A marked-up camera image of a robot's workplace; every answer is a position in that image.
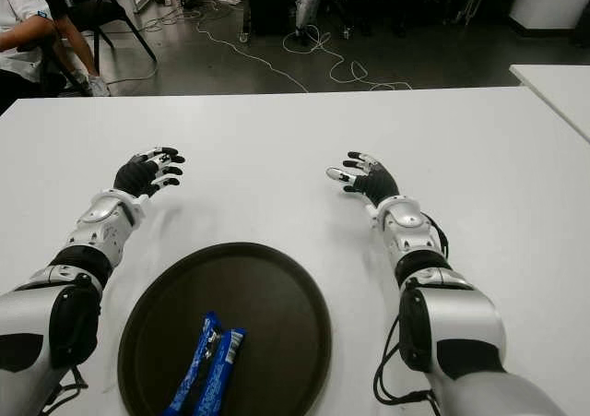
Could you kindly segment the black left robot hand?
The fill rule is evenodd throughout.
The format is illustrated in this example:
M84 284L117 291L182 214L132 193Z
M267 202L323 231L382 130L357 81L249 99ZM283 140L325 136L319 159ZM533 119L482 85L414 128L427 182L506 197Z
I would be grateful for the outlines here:
M113 188L130 196L152 197L167 186L180 184L185 157L168 147L155 147L135 154L116 173Z

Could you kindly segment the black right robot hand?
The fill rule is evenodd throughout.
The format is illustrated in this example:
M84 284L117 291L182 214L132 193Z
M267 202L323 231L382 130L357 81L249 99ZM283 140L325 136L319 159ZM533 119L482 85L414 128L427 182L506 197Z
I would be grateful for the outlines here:
M343 185L344 192L365 196L375 207L389 197L400 195L395 178L374 157L357 151L350 151L347 156L342 165L360 173L336 167L328 167L325 171L328 178Z

